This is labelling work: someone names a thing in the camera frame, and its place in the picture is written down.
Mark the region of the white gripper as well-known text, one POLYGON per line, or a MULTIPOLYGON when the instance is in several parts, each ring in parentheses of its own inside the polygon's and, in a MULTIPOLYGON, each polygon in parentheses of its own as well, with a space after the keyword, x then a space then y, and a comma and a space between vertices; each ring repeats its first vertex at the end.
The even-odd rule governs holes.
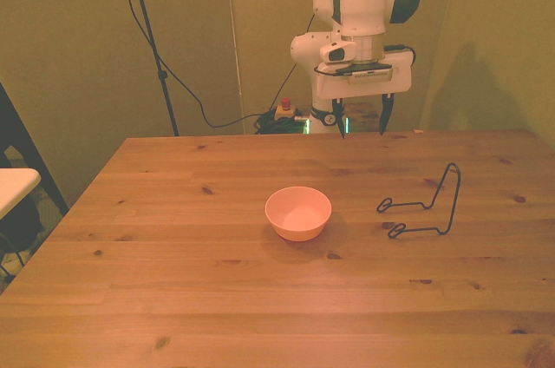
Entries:
POLYGON ((379 61, 388 65, 380 69, 365 67, 359 71, 339 72, 339 69, 354 68, 353 63, 328 64, 321 62, 316 68, 316 92, 321 99, 332 100, 332 113, 342 138, 345 138, 344 98, 366 95, 382 95, 382 112, 379 132, 383 135, 393 111, 393 95, 406 92, 412 84, 412 52, 387 52, 379 61))

